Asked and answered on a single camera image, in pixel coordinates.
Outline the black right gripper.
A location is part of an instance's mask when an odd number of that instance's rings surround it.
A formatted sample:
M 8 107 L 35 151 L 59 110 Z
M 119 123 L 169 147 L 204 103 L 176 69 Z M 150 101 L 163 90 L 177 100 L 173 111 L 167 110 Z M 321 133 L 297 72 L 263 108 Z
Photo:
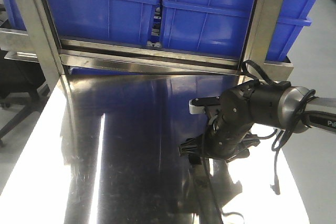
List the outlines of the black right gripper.
M 240 142 L 253 125 L 250 99 L 258 83 L 243 83 L 223 91 L 219 97 L 220 111 L 203 136 L 188 138 L 179 145 L 179 155 L 196 155 L 231 162 L 247 158 L 247 147 Z

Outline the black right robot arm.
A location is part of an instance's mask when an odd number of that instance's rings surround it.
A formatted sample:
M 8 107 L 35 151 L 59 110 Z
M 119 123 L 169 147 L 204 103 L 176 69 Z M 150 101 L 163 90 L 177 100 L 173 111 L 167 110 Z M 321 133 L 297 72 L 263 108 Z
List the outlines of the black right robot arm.
M 283 136 L 317 127 L 335 132 L 335 99 L 319 98 L 315 91 L 290 82 L 262 84 L 248 81 L 225 90 L 218 97 L 189 102 L 190 114 L 207 115 L 206 130 L 179 145 L 180 155 L 231 162 L 249 156 L 249 147 L 260 137 L 249 131 L 254 124 L 283 130 Z

